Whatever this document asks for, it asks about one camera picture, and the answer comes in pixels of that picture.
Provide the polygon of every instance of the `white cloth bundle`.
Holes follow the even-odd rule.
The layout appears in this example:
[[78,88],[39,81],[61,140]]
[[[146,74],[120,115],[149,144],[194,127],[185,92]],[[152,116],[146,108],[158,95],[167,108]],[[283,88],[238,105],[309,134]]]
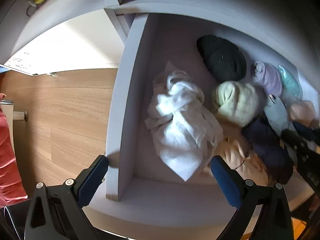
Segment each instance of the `white cloth bundle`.
[[156,153],[187,181],[211,160],[217,143],[223,140],[222,128],[202,105],[203,92],[184,71],[158,75],[153,92],[145,123],[151,130]]

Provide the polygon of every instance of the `metal rivet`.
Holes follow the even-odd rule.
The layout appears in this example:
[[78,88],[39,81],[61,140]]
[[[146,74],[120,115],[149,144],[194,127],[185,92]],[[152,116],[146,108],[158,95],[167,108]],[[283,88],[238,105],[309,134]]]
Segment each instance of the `metal rivet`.
[[245,183],[246,183],[246,185],[248,185],[248,186],[253,186],[253,181],[252,181],[251,179],[247,179],[247,180],[245,181]]
[[43,187],[43,183],[42,183],[42,182],[39,182],[36,187],[37,187],[37,188],[42,188],[42,187]]
[[66,185],[71,186],[75,181],[73,179],[67,179],[66,180]]
[[280,183],[276,183],[276,188],[282,189],[282,185]]

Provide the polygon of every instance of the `blue gripper pad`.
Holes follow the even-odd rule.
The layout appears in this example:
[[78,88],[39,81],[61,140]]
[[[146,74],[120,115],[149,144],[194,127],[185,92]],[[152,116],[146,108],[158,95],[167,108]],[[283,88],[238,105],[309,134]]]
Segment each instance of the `blue gripper pad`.
[[107,173],[108,167],[109,162],[107,157],[99,155],[90,167],[82,170],[75,179],[76,184],[73,192],[80,208],[89,205],[103,177]]
[[217,180],[229,204],[239,209],[245,194],[244,180],[242,177],[238,172],[232,170],[221,156],[215,156],[212,158],[211,172]]

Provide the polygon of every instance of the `red fabric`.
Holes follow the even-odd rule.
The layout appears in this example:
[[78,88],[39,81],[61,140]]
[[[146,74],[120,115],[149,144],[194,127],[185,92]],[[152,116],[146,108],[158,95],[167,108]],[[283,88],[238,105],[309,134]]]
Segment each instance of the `red fabric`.
[[[3,97],[5,94],[0,94],[0,100]],[[12,149],[7,118],[0,109],[0,207],[19,203],[27,198]]]

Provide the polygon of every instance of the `black hat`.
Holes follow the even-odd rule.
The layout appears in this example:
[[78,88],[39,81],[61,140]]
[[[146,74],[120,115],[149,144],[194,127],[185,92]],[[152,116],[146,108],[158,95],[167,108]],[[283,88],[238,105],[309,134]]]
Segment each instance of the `black hat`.
[[207,69],[219,82],[239,81],[245,77],[245,58],[232,42],[209,34],[197,40],[197,48]]

